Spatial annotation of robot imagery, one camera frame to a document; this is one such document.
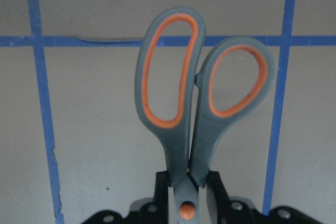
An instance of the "scissors handle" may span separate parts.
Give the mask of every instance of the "scissors handle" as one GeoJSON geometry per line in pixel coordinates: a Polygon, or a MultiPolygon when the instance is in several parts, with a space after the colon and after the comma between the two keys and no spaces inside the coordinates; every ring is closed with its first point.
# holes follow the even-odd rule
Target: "scissors handle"
{"type": "Polygon", "coordinates": [[[205,25],[201,16],[192,9],[178,7],[164,11],[151,24],[141,46],[135,71],[135,106],[142,123],[163,145],[169,172],[170,186],[174,186],[188,167],[190,114],[194,77],[198,58],[205,39],[205,25]],[[174,22],[187,22],[192,35],[181,71],[178,108],[171,120],[158,118],[151,110],[148,99],[148,77],[151,59],[163,30],[174,22]]]}
{"type": "Polygon", "coordinates": [[[198,186],[205,186],[211,161],[222,135],[230,125],[247,115],[263,100],[271,87],[274,71],[274,60],[269,50],[250,37],[225,39],[206,57],[195,78],[200,91],[190,158],[190,174],[198,186]],[[215,73],[220,61],[236,50],[244,50],[254,56],[259,74],[256,83],[242,100],[221,111],[215,107],[213,101],[215,73]]]}

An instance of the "scissors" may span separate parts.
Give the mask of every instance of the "scissors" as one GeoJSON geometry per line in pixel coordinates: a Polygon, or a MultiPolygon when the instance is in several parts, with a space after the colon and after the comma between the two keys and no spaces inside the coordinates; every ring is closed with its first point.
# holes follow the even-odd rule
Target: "scissors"
{"type": "Polygon", "coordinates": [[[206,185],[211,161],[224,132],[248,114],[265,97],[274,78],[274,60],[261,42],[249,37],[223,40],[207,55],[201,70],[196,66],[205,41],[205,24],[194,10],[177,7],[161,13],[150,25],[141,46],[135,72],[135,105],[142,123],[160,140],[169,174],[169,186],[174,188],[178,223],[199,223],[198,189],[206,185]],[[171,120],[157,117],[148,98],[148,78],[151,60],[163,30],[174,22],[187,22],[192,34],[186,50],[180,79],[178,108],[171,120]],[[249,93],[224,111],[216,108],[213,86],[216,70],[229,53],[244,50],[258,63],[259,74],[249,93]],[[192,147],[189,157],[191,102],[194,84],[199,88],[192,147]]]}

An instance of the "silver screw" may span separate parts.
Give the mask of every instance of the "silver screw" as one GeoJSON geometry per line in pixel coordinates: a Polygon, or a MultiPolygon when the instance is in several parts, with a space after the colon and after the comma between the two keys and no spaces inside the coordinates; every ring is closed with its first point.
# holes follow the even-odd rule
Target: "silver screw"
{"type": "Polygon", "coordinates": [[[148,207],[147,207],[147,211],[148,212],[156,212],[157,211],[157,206],[155,204],[150,204],[148,207]]]}
{"type": "Polygon", "coordinates": [[[112,223],[114,221],[114,216],[113,215],[106,215],[103,218],[103,222],[108,224],[108,223],[112,223]]]}
{"type": "Polygon", "coordinates": [[[290,218],[290,212],[285,209],[279,209],[278,210],[278,216],[280,216],[283,219],[289,219],[290,218]]]}
{"type": "Polygon", "coordinates": [[[243,206],[240,202],[232,202],[231,204],[231,207],[234,209],[234,210],[237,210],[237,211],[241,211],[243,209],[243,206]]]}

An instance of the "blue grid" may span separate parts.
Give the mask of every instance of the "blue grid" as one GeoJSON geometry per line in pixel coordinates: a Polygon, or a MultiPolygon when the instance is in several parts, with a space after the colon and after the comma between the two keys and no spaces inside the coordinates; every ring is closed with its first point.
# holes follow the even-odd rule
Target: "blue grid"
{"type": "MultiPolygon", "coordinates": [[[[43,36],[41,32],[41,18],[38,0],[28,0],[31,36],[0,36],[0,47],[31,46],[34,50],[37,84],[40,99],[41,117],[43,122],[46,145],[49,178],[54,207],[55,223],[64,224],[61,213],[60,181],[57,162],[54,156],[55,138],[53,118],[51,114],[48,90],[47,69],[44,47],[140,47],[141,40],[90,42],[78,38],[62,36],[43,36]]],[[[252,36],[267,46],[279,46],[279,68],[274,101],[274,111],[271,125],[271,136],[266,171],[263,213],[268,214],[271,209],[272,193],[275,179],[278,143],[281,127],[282,107],[285,96],[287,66],[291,46],[336,46],[336,36],[292,36],[295,0],[285,0],[282,33],[280,36],[252,36]]],[[[205,45],[214,46],[229,36],[207,36],[205,45]]],[[[188,36],[163,36],[158,46],[187,46],[188,36]]]]}

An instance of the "vertical blue tape line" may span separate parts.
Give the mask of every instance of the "vertical blue tape line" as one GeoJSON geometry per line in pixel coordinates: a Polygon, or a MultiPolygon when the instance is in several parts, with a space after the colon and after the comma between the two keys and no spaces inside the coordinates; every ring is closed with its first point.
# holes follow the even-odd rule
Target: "vertical blue tape line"
{"type": "Polygon", "coordinates": [[[61,213],[58,167],[54,155],[55,138],[52,125],[53,119],[51,116],[47,69],[43,45],[44,42],[41,32],[41,17],[38,0],[28,0],[28,9],[55,223],[64,224],[64,217],[61,213]]]}
{"type": "Polygon", "coordinates": [[[272,195],[275,180],[275,171],[278,155],[278,145],[281,127],[282,108],[284,105],[285,86],[289,50],[291,45],[291,32],[293,26],[295,0],[285,0],[284,19],[282,21],[282,39],[280,43],[280,56],[278,65],[277,84],[274,100],[271,137],[268,151],[268,161],[265,179],[263,214],[268,215],[272,205],[272,195]]]}

